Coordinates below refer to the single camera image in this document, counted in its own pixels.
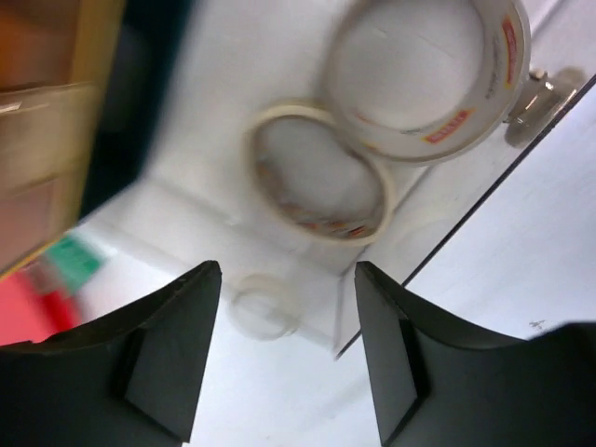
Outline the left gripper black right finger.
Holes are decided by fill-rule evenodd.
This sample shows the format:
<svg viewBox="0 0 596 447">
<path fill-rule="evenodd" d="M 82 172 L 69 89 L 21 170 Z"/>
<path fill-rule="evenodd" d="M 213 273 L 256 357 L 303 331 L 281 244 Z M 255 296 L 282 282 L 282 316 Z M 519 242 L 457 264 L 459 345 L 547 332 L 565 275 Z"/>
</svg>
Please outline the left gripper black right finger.
<svg viewBox="0 0 596 447">
<path fill-rule="evenodd" d="M 591 446 L 595 326 L 522 340 L 464 320 L 370 262 L 355 289 L 385 446 Z"/>
</svg>

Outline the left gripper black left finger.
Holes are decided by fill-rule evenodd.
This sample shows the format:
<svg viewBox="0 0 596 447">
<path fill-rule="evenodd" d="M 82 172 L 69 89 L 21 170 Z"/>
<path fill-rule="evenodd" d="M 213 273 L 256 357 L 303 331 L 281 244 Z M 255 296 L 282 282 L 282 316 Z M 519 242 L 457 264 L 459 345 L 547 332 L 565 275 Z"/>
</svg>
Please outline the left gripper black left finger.
<svg viewBox="0 0 596 447">
<path fill-rule="evenodd" d="M 186 444 L 221 286 L 207 261 L 84 325 L 3 346 L 2 444 Z"/>
</svg>

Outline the red folder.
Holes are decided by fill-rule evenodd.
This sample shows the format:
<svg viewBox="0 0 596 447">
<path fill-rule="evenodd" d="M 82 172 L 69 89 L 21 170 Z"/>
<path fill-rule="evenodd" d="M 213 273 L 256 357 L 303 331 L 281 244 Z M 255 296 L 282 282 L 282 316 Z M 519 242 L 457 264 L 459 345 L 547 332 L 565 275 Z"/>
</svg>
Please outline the red folder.
<svg viewBox="0 0 596 447">
<path fill-rule="evenodd" d="M 1 279 L 1 345 L 40 343 L 81 323 L 73 295 L 53 277 L 20 270 Z"/>
</svg>

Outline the small clear tape roll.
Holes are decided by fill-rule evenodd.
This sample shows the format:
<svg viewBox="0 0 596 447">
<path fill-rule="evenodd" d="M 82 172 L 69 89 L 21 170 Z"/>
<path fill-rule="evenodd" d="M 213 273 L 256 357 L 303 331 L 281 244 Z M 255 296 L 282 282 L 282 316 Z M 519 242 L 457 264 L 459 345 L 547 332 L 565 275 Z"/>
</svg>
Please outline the small clear tape roll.
<svg viewBox="0 0 596 447">
<path fill-rule="evenodd" d="M 302 306 L 292 288 L 264 274 L 249 275 L 237 283 L 228 312 L 241 333 L 259 341 L 275 341 L 301 326 Z"/>
</svg>

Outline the brown tape roll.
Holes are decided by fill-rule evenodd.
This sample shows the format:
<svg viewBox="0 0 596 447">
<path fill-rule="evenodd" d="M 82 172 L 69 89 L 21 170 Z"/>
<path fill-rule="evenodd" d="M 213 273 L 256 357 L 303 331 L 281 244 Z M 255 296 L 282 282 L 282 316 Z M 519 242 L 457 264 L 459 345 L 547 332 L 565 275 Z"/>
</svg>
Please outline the brown tape roll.
<svg viewBox="0 0 596 447">
<path fill-rule="evenodd" d="M 387 168 L 350 147 L 317 103 L 277 102 L 256 113 L 244 165 L 269 212 L 315 240 L 367 246 L 390 223 L 395 199 Z"/>
</svg>

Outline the large clear tape roll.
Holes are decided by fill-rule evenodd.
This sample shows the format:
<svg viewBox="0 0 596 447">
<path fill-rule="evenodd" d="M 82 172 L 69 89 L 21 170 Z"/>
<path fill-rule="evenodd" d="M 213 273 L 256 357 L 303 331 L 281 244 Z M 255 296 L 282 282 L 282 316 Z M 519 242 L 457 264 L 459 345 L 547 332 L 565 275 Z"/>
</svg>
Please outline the large clear tape roll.
<svg viewBox="0 0 596 447">
<path fill-rule="evenodd" d="M 530 55 L 519 1 L 358 1 L 332 38 L 325 102 L 355 148 L 433 164 L 508 118 Z"/>
</svg>

